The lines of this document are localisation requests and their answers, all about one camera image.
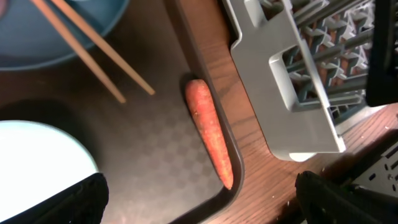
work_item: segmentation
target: gray dish rack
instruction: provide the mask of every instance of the gray dish rack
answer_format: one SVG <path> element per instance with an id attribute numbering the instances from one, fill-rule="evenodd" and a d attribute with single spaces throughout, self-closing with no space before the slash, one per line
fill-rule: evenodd
<path id="1" fill-rule="evenodd" d="M 238 38 L 231 55 L 273 155 L 344 152 L 341 135 L 382 108 L 364 100 L 374 3 L 223 3 Z"/>

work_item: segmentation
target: blue bowl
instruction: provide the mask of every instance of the blue bowl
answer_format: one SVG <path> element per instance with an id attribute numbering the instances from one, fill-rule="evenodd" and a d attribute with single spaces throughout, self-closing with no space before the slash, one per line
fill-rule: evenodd
<path id="1" fill-rule="evenodd" d="M 120 20 L 129 0 L 66 0 L 102 36 Z M 86 47 L 94 43 L 66 18 L 50 0 L 47 4 Z M 43 68 L 76 57 L 48 20 L 29 0 L 10 0 L 0 18 L 0 71 Z"/>

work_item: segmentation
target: wooden table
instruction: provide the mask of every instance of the wooden table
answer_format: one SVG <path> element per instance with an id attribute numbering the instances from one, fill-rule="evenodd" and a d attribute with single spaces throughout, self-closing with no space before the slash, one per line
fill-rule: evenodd
<path id="1" fill-rule="evenodd" d="M 188 63 L 212 77 L 246 167 L 237 200 L 210 223 L 272 223 L 298 209 L 295 178 L 311 170 L 329 178 L 348 170 L 372 142 L 397 128 L 398 105 L 389 105 L 344 135 L 343 154 L 317 155 L 307 162 L 276 159 L 254 115 L 229 53 L 231 35 L 216 0 L 166 0 Z"/>

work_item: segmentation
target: wooden surface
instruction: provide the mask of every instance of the wooden surface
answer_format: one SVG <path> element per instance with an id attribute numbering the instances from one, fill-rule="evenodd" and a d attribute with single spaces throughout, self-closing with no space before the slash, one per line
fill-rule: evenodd
<path id="1" fill-rule="evenodd" d="M 237 200 L 210 223 L 275 223 L 298 209 L 295 178 L 312 170 L 329 178 L 348 170 L 388 131 L 397 128 L 398 105 L 390 105 L 344 135 L 348 150 L 303 163 L 276 159 L 268 150 L 248 96 L 229 54 L 231 37 L 216 0 L 177 0 L 199 56 L 212 77 L 246 167 Z"/>

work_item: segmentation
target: dish rack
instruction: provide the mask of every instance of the dish rack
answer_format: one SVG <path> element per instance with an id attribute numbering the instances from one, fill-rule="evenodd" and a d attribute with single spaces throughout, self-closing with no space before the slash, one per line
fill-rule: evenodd
<path id="1" fill-rule="evenodd" d="M 374 2 L 223 0 L 231 46 L 270 151 L 287 161 L 344 152 L 365 102 Z"/>

